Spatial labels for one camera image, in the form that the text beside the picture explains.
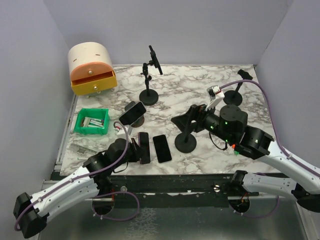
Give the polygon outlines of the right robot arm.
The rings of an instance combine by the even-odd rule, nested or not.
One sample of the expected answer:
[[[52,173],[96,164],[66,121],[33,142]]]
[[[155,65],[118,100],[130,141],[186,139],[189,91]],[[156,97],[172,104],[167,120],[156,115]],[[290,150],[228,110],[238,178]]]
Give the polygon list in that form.
[[[207,130],[230,145],[235,152],[279,170],[285,177],[272,177],[237,170],[227,191],[236,196],[267,193],[295,200],[311,212],[320,211],[320,170],[280,147],[265,131],[248,125],[248,114],[236,105],[225,105],[216,115],[205,105],[192,105],[189,110],[171,119],[183,132]]]

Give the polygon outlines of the black phone stand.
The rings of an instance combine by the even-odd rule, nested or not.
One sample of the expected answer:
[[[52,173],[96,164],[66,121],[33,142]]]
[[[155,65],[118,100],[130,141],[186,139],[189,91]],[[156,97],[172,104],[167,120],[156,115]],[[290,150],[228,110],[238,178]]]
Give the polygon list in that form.
[[[240,69],[237,72],[237,74],[240,75],[243,80],[252,80],[253,79],[253,77],[247,71],[244,71],[243,69]],[[234,90],[228,90],[224,93],[223,101],[225,104],[239,106],[242,103],[243,98],[242,98],[242,95],[239,93],[239,90],[240,90],[242,84],[243,84],[242,82],[238,83]]]

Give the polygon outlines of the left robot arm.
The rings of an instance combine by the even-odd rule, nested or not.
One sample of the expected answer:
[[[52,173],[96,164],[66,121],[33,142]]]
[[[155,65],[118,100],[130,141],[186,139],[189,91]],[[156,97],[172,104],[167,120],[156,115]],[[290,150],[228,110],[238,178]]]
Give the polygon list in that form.
[[[54,217],[85,199],[113,197],[117,192],[110,175],[123,164],[138,162],[144,154],[145,150],[133,138],[118,138],[56,184],[32,195],[20,194],[13,209],[14,230],[28,239],[44,230]]]

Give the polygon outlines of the grey black phone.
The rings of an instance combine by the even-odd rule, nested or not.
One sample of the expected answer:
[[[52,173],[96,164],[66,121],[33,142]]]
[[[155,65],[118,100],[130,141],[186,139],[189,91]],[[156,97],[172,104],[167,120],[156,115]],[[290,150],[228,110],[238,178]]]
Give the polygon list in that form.
[[[157,135],[152,140],[158,162],[162,164],[171,161],[172,156],[166,136],[164,134]]]

